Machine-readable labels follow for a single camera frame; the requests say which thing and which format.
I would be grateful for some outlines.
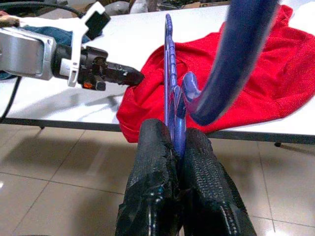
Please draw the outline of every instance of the floor tile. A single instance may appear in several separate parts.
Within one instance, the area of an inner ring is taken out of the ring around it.
[[[315,228],[303,225],[274,221],[275,236],[315,236]]]
[[[11,235],[46,184],[0,173],[0,235]]]
[[[20,129],[20,125],[0,124],[0,147],[7,143]]]
[[[251,222],[255,228],[257,236],[268,236],[270,232],[274,232],[272,220],[252,216]]]
[[[315,146],[259,143],[273,219],[315,226]]]
[[[83,132],[24,126],[0,148],[0,172],[50,179]]]
[[[113,236],[123,195],[49,183],[15,235]]]
[[[53,181],[124,193],[136,147],[122,133],[86,131]]]
[[[214,153],[235,182],[248,213],[271,218],[257,142],[211,139]]]

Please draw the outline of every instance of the red cloth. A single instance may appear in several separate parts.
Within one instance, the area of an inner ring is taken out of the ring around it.
[[[315,94],[315,37],[288,27],[292,9],[281,6],[263,52],[231,108],[210,125],[199,126],[186,116],[187,127],[205,133],[224,128],[283,118],[296,111]],[[213,64],[220,32],[199,40],[176,43],[178,83],[192,71],[200,88]],[[163,46],[142,68],[145,79],[129,87],[118,110],[120,128],[129,142],[137,142],[141,123],[149,118],[164,120]]]

